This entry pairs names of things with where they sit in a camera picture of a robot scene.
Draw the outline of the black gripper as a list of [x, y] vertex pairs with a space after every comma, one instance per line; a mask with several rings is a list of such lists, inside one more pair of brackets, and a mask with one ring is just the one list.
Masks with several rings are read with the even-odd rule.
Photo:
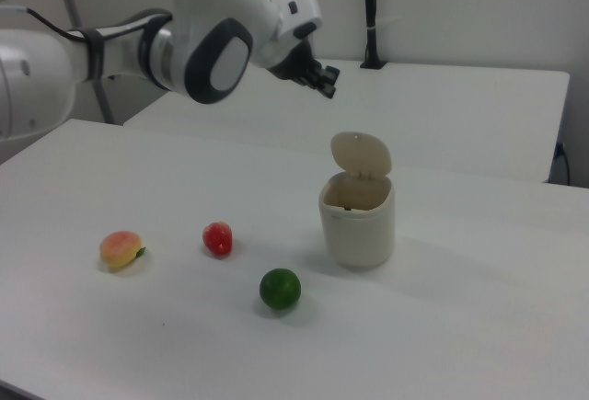
[[321, 66], [315, 60], [310, 43], [299, 42], [287, 57], [271, 68], [271, 73], [281, 80], [294, 81], [317, 91], [323, 97], [334, 97], [335, 84], [340, 70], [333, 66]]

